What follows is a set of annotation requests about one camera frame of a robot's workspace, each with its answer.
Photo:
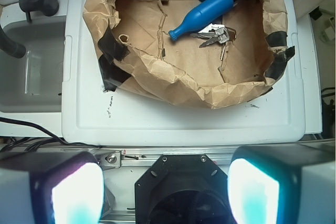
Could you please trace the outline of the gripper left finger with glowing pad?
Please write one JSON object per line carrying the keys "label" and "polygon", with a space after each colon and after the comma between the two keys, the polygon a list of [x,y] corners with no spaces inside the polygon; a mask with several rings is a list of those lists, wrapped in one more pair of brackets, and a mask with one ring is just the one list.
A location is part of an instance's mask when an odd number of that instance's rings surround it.
{"label": "gripper left finger with glowing pad", "polygon": [[1,223],[99,223],[103,203],[89,152],[1,153]]}

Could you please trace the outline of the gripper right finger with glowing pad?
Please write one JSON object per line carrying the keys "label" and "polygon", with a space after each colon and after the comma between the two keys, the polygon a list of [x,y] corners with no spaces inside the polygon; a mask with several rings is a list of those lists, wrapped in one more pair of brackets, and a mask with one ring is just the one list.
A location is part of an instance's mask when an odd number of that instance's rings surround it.
{"label": "gripper right finger with glowing pad", "polygon": [[237,223],[335,223],[335,145],[240,146],[227,185]]}

